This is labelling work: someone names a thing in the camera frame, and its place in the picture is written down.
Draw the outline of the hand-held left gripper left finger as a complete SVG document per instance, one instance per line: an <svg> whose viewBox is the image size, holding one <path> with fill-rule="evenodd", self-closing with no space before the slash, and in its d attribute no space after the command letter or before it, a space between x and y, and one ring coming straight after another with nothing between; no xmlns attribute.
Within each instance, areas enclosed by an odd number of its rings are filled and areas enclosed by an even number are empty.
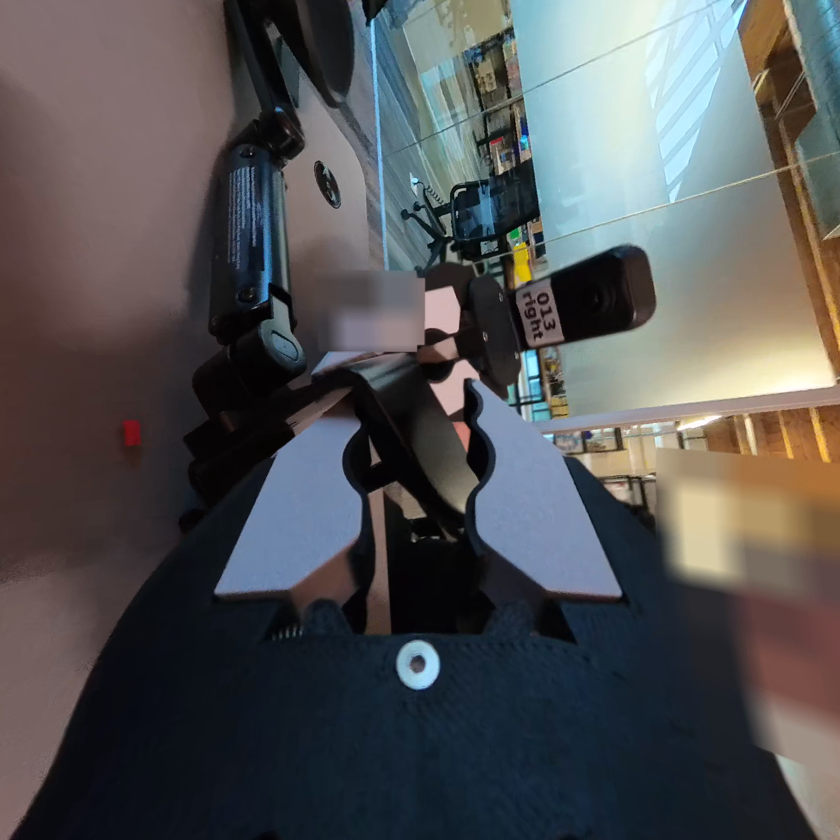
<svg viewBox="0 0 840 840"><path fill-rule="evenodd" d="M298 611L342 606L359 589L351 551L365 494L344 467L358 429L308 429L273 459L214 593L220 600L278 596Z"/></svg>

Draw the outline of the black mesh office chair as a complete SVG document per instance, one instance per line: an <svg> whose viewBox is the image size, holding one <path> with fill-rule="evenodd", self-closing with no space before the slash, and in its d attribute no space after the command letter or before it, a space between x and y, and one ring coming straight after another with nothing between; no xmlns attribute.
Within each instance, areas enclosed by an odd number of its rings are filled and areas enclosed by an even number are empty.
<svg viewBox="0 0 840 840"><path fill-rule="evenodd" d="M480 245L500 240L540 216L536 179L530 161L498 175L455 185L448 202L433 207L427 196L403 209L432 238L426 269L445 263L450 247L459 257L481 257Z"/></svg>

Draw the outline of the black round table disc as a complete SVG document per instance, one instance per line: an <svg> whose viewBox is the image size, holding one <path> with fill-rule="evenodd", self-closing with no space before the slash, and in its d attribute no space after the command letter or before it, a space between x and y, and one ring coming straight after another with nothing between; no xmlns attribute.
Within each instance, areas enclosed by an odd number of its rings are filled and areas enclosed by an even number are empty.
<svg viewBox="0 0 840 840"><path fill-rule="evenodd" d="M332 208L339 209L342 194L335 174L320 160L315 161L313 173L322 197Z"/></svg>

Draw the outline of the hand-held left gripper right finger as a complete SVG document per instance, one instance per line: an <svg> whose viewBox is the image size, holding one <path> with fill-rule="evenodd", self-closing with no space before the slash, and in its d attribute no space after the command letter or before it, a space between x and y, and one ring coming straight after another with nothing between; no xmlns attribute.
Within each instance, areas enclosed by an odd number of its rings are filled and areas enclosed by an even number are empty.
<svg viewBox="0 0 840 840"><path fill-rule="evenodd" d="M619 602L623 590L561 452L482 382L465 381L465 533L494 606Z"/></svg>

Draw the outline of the black desk clamp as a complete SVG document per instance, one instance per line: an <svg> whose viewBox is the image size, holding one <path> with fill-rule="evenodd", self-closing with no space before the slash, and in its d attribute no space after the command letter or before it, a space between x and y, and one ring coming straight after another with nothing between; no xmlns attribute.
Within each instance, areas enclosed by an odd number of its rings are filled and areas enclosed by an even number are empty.
<svg viewBox="0 0 840 840"><path fill-rule="evenodd" d="M412 353L386 353L340 366L289 389L291 417L316 399L350 389L353 413L392 479L450 534L466 527L479 480L467 452Z"/></svg>

